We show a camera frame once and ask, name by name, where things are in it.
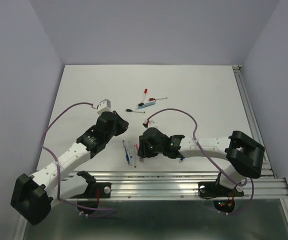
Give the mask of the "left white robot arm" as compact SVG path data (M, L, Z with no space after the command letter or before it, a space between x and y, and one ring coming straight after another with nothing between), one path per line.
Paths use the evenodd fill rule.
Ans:
M31 175L23 173L16 179L10 205L30 224L39 224L50 213L55 200L51 193L61 180L104 150L112 137L123 134L128 127L129 122L116 111L102 112L96 124L57 160Z

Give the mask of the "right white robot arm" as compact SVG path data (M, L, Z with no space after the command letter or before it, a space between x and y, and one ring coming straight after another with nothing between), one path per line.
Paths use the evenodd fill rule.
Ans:
M140 158L163 155L170 159L206 157L218 170L215 192L226 195L245 178L258 179L262 175L265 148L235 130L228 137L195 139L184 135L167 136L150 127L139 136Z

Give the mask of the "blue ballpoint pen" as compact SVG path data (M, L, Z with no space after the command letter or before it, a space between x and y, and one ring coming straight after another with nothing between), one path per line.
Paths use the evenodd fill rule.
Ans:
M122 145L123 145L123 149L124 149L124 152L125 152L125 157L126 157L127 164L130 166L130 158L129 158L129 154L128 154L128 151L127 151L127 148L126 148L126 143L125 143L124 140L122 140Z

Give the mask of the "white marker blue cap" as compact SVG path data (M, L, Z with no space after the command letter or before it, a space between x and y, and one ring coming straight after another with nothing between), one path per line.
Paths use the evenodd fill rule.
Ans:
M128 153L129 153L130 165L133 166L133 153L130 141L128 142Z

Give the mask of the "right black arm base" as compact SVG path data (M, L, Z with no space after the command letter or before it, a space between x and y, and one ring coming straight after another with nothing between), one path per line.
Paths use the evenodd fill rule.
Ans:
M243 197L244 191L226 188L215 181L202 181L198 183L197 194L205 200L213 200L217 211L225 214L232 214L235 209L235 198Z

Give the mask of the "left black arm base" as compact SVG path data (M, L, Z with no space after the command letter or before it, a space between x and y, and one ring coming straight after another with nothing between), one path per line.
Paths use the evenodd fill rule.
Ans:
M100 200L111 197L112 183L98 182L96 178L86 171L78 172L68 180L75 181L73 192L68 195L68 199L77 199L77 210L80 215L90 217L108 217L114 213L113 210L98 211Z

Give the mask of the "thin white red-tipped pen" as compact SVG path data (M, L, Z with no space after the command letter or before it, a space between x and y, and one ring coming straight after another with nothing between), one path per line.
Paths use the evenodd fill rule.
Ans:
M133 149L133 167L137 167L137 154L136 151Z

